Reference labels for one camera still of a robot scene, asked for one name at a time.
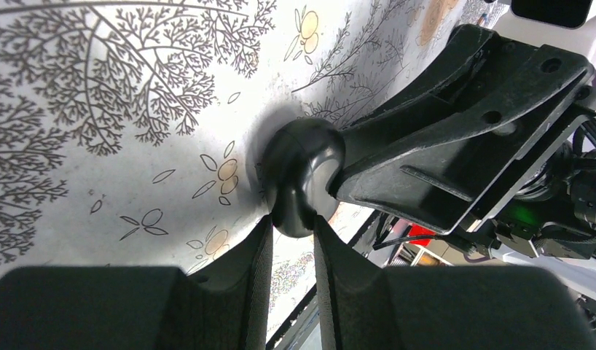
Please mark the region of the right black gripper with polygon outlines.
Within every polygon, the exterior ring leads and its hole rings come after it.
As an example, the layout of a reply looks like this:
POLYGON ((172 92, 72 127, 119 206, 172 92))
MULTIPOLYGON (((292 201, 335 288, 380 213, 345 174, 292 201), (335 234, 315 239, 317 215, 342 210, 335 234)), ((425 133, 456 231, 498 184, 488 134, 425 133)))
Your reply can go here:
POLYGON ((595 70, 583 55, 524 45, 506 97, 524 114, 523 137, 345 141, 332 195, 454 230, 461 252, 596 260, 596 88, 584 87, 595 70))

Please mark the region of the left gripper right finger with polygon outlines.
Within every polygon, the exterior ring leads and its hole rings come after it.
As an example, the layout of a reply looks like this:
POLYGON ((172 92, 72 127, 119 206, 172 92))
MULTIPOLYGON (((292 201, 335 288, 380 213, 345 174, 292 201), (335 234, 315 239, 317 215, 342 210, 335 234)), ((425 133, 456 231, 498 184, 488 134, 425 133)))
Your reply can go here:
POLYGON ((519 265, 380 268, 314 224, 324 349, 596 349, 565 285, 519 265))

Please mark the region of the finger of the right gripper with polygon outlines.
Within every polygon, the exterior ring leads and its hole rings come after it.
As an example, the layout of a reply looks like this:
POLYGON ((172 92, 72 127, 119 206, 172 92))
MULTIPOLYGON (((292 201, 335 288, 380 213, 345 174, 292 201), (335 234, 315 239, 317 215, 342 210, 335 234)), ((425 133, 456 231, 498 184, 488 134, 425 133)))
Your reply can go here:
POLYGON ((525 135, 524 114, 506 97, 524 60, 524 44, 461 25, 417 78, 340 134, 346 141, 516 140, 525 135))

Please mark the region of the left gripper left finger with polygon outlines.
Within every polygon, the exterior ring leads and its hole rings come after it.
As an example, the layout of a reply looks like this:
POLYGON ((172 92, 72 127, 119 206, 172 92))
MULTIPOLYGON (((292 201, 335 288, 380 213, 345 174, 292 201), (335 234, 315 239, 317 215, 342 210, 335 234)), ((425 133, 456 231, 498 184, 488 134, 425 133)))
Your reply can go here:
POLYGON ((0 279, 0 349, 263 349, 272 220, 186 275, 173 266, 17 268, 0 279))

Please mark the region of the black earbud charging case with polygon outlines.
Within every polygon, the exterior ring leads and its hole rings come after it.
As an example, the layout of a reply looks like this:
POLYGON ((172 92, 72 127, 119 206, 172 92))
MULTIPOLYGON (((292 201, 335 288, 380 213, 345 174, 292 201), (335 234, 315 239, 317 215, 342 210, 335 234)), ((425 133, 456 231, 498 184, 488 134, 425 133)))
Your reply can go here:
POLYGON ((313 220, 330 219, 339 201, 329 189, 345 162, 345 141, 335 126, 297 119, 274 133, 262 156, 262 186, 272 224, 289 238, 313 234, 313 220))

